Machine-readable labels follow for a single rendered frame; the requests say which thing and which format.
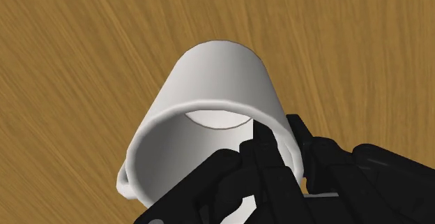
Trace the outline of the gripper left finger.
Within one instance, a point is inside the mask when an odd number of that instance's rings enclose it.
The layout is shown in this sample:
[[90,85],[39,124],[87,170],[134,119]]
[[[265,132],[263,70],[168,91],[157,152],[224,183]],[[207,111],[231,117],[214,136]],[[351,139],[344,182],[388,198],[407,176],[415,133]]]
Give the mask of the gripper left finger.
[[256,207],[242,224],[304,223],[305,199],[271,129],[256,121],[253,130],[238,151],[217,150],[133,224],[223,224],[249,196]]

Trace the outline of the white mug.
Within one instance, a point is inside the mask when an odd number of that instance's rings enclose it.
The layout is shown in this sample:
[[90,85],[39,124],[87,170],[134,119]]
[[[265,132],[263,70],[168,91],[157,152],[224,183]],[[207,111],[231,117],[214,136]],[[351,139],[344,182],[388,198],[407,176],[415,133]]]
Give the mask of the white mug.
[[[299,186],[299,146],[261,59],[247,47],[212,40],[176,62],[136,130],[116,181],[117,190],[146,210],[219,149],[238,151],[254,137],[254,122],[271,129],[284,165]],[[242,224],[254,197],[223,224]]]

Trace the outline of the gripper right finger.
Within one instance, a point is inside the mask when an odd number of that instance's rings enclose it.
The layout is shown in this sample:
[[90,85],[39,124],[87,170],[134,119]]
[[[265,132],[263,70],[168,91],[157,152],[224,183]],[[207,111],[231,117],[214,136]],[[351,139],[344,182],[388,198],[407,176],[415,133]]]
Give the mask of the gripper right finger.
[[435,169],[374,144],[343,150],[287,115],[303,159],[306,188],[343,204],[354,224],[435,224]]

